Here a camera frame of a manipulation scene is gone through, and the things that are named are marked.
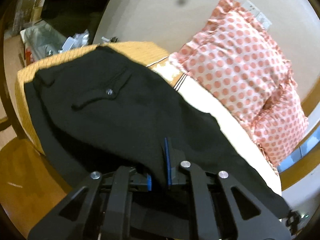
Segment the pink polka-dot pillow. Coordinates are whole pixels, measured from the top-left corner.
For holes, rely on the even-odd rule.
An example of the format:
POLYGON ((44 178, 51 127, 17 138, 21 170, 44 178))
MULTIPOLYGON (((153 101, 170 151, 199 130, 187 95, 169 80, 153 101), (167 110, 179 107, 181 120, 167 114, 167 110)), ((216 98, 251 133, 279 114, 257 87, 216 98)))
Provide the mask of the pink polka-dot pillow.
POLYGON ((170 54, 169 62, 213 94, 245 128, 292 75, 276 41, 236 0, 220 0, 202 30, 170 54))
POLYGON ((253 141, 273 167, 293 152, 309 124, 296 86, 295 81, 280 85, 253 122, 253 141))

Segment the bed with yellow patterned sheet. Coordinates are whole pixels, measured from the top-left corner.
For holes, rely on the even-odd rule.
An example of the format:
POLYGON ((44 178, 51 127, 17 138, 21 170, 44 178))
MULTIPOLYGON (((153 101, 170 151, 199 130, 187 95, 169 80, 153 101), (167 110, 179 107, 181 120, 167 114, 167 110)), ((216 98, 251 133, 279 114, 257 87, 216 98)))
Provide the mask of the bed with yellow patterned sheet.
MULTIPOLYGON (((229 111, 212 94, 206 91, 197 81, 184 74, 168 61, 169 53, 153 42, 119 42, 109 43, 108 47, 125 55, 130 60, 140 63, 162 77, 171 87, 183 96, 184 100, 204 113, 216 118, 221 131, 243 157, 263 178, 265 183, 276 194, 281 195, 279 174, 263 156, 261 150, 252 141, 248 132, 238 123, 229 111)), ((31 123, 29 107, 25 98, 24 85, 30 82, 39 69, 77 59, 90 51, 95 45, 76 48, 65 53, 49 56, 36 61, 17 72, 15 98, 22 127, 36 149, 43 153, 40 140, 31 123)))

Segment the left pink polka-dot pillow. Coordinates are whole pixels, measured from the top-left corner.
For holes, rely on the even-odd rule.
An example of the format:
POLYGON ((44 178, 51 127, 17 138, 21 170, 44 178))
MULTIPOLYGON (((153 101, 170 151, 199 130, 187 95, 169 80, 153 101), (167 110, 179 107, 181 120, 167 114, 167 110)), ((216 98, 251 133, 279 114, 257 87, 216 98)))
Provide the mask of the left pink polka-dot pillow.
POLYGON ((292 75, 276 41, 236 0, 220 0, 202 30, 170 54, 169 62, 213 94, 245 128, 292 75))

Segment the right pink polka-dot pillow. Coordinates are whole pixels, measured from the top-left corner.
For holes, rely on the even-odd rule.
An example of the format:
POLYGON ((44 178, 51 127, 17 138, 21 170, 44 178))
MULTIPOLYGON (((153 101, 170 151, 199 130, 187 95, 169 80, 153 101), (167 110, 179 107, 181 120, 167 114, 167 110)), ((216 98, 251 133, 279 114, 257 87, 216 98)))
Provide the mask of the right pink polka-dot pillow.
POLYGON ((253 141, 273 167, 293 152, 309 124, 296 86, 295 81, 280 85, 253 122, 253 141))

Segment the black pants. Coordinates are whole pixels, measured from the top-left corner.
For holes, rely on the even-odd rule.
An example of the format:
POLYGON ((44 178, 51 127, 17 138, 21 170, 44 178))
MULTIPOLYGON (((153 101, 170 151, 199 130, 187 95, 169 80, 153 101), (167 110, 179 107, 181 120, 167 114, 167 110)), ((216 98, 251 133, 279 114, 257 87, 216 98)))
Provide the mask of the black pants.
POLYGON ((151 176, 152 186, 137 202, 181 218, 187 196, 168 189, 164 143, 170 139, 203 170, 230 172, 276 217, 289 213, 285 200, 240 157, 213 116, 111 48, 38 70, 24 91, 42 148, 71 186, 93 171, 134 167, 151 176))

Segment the clutter of clear plastic bags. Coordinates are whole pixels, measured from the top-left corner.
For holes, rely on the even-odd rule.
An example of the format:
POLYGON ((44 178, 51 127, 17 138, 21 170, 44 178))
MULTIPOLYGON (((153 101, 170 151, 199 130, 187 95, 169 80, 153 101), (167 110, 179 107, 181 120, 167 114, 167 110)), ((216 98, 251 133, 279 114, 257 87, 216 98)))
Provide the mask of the clutter of clear plastic bags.
POLYGON ((21 25, 14 23, 12 31, 19 33, 23 43, 24 65, 56 54, 89 45, 89 31, 65 37, 46 21, 21 25))

